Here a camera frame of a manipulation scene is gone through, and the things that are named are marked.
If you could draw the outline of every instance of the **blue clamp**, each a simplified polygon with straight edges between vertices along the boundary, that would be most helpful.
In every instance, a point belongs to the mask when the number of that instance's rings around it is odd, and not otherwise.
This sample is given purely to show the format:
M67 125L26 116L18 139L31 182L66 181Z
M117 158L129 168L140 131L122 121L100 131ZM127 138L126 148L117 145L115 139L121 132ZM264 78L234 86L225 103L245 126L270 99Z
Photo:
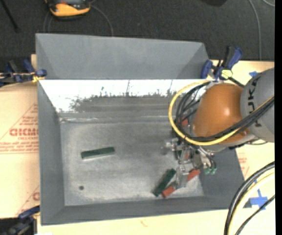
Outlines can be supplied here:
M206 79L210 75L215 80L227 80L228 78L222 74L223 71L231 71L232 67L241 59L243 55L239 47L228 46L225 57L217 66L213 65L211 60L206 60L201 72L201 79Z
M30 208L21 214L19 214L18 219L20 220L17 224L13 225L2 235L22 235L31 228L31 224L35 224L34 214L40 212L40 206Z
M6 72L0 74L0 87L9 84L34 81L47 75L46 70L35 70L28 59L24 59L22 64L24 70L20 70L13 60L7 63Z

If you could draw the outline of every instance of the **black device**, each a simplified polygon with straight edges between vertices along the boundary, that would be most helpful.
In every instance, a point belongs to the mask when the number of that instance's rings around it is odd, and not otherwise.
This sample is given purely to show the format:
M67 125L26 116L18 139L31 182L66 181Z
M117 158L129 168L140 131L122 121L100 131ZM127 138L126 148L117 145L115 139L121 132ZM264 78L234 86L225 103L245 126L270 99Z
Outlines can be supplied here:
M87 0L44 0L50 12L59 19L74 19L90 10Z

